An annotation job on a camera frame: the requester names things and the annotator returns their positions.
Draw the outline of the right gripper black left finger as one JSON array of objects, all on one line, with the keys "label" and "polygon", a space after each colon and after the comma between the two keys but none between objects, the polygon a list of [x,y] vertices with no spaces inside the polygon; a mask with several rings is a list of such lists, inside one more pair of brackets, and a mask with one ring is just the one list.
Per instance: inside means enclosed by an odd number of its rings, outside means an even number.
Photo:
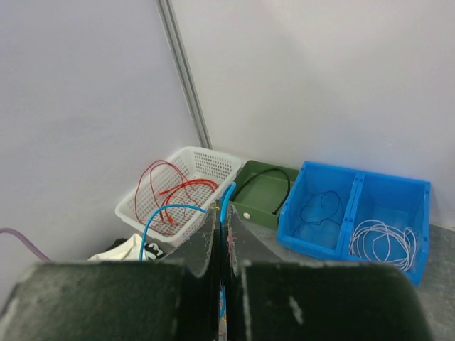
[{"label": "right gripper black left finger", "polygon": [[36,264],[1,311],[1,339],[216,340],[219,241],[211,209],[158,261]]}]

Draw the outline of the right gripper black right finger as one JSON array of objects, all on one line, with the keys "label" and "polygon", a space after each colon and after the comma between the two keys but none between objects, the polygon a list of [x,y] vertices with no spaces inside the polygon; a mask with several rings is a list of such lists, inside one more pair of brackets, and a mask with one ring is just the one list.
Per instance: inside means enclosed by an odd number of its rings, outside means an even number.
[{"label": "right gripper black right finger", "polygon": [[432,340],[417,293],[392,266],[284,261],[225,216],[229,340]]}]

